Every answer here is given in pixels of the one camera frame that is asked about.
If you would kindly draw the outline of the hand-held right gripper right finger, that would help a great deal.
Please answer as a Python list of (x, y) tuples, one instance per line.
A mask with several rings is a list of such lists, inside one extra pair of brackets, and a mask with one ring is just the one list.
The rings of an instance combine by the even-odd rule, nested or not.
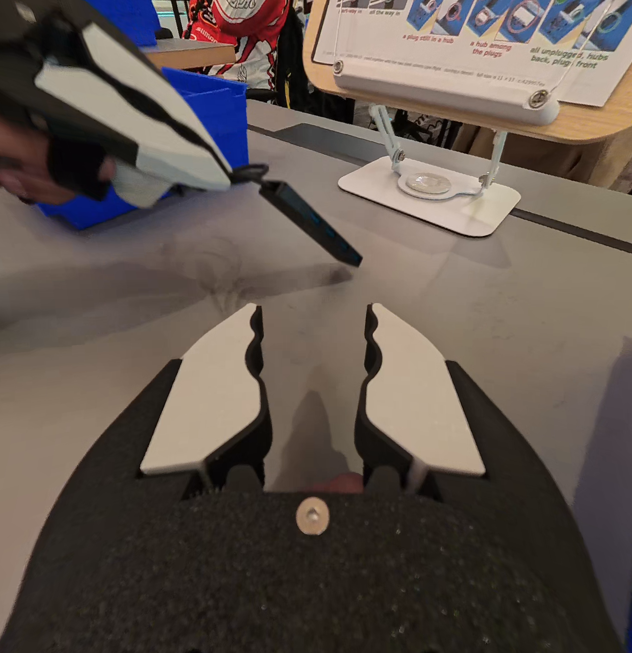
[(392, 469), (406, 492), (420, 492), (429, 472), (482, 478), (486, 467), (437, 347), (377, 302), (366, 308), (364, 338), (354, 423), (364, 484), (380, 468)]

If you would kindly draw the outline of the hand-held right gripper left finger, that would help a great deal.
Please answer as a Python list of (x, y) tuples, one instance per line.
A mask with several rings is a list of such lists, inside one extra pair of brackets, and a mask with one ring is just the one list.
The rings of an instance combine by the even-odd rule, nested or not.
[(263, 308), (247, 304), (201, 336), (182, 356), (140, 463), (146, 477), (197, 472), (222, 489), (248, 466), (260, 485), (271, 448), (264, 367)]

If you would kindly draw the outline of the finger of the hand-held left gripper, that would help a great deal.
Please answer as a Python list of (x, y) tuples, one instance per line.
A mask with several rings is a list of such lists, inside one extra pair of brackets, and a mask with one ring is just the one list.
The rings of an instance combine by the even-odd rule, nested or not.
[(212, 136), (189, 104), (148, 60), (131, 52), (95, 22), (81, 33), (92, 61), (92, 72), (112, 84), (134, 108), (169, 125), (191, 143), (206, 146), (232, 170)]
[(125, 202), (150, 208), (177, 185), (202, 191), (230, 188), (231, 170), (216, 154), (134, 108), (112, 84), (95, 73), (45, 63), (35, 85), (134, 142), (133, 163), (126, 163), (123, 155), (111, 154), (116, 165), (112, 186)]

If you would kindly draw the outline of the large dark grey hub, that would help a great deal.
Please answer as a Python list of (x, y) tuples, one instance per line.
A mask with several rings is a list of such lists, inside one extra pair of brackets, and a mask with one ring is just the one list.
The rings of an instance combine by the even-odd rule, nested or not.
[(362, 263), (361, 254), (312, 208), (287, 182), (267, 180), (266, 164), (250, 164), (234, 168), (231, 184), (255, 183), (264, 200), (281, 212), (302, 232), (340, 263), (354, 268)]

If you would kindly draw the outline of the person's left hand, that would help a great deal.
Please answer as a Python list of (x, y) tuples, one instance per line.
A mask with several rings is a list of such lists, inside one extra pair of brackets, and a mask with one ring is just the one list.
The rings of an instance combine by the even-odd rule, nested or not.
[(48, 172), (49, 140), (38, 131), (0, 117), (0, 189), (27, 204), (64, 204), (74, 193)]

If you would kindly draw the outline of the wooden table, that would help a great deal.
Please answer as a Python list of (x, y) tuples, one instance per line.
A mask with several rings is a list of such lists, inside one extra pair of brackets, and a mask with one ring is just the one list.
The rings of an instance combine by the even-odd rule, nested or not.
[(223, 66), (236, 62), (233, 45), (166, 38), (158, 40), (154, 46), (144, 46), (140, 51), (158, 69), (179, 70)]

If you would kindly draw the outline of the red and white printed cloth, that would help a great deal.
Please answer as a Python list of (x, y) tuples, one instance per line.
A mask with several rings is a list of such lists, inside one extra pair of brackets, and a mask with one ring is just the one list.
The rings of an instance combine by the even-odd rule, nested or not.
[(190, 1), (185, 39), (234, 47), (235, 62), (190, 69), (274, 91), (278, 40), (289, 1)]

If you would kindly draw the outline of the white and wooden book stand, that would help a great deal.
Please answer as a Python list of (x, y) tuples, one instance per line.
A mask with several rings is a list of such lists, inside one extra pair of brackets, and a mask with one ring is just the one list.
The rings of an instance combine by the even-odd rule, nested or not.
[[(490, 236), (516, 207), (521, 196), (496, 178), (505, 141), (510, 134), (565, 144), (603, 140), (632, 127), (632, 64), (601, 108), (547, 100), (533, 95), (530, 103), (541, 110), (500, 104), (495, 98), (453, 97), (440, 91), (399, 91), (382, 82), (353, 88), (337, 85), (337, 69), (314, 61), (315, 46), (328, 1), (314, 1), (307, 23), (303, 61), (314, 86), (331, 94), (369, 103), (369, 114), (385, 146), (377, 161), (339, 179), (347, 193), (392, 208), (453, 233)], [(409, 158), (388, 117), (388, 107), (411, 110), (491, 132), (486, 172), (463, 173), (433, 161)]]

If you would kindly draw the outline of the printed instruction sheet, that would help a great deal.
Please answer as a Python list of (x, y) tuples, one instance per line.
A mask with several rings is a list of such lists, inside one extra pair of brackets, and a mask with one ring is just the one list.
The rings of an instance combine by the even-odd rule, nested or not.
[(329, 1), (313, 59), (350, 89), (601, 108), (632, 64), (632, 1)]

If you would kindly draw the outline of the tan cloth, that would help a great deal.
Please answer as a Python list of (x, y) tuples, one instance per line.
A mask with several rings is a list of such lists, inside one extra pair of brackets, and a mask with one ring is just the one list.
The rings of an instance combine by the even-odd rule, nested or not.
[(632, 158), (632, 127), (585, 144), (556, 143), (508, 135), (501, 162), (507, 165), (610, 188)]

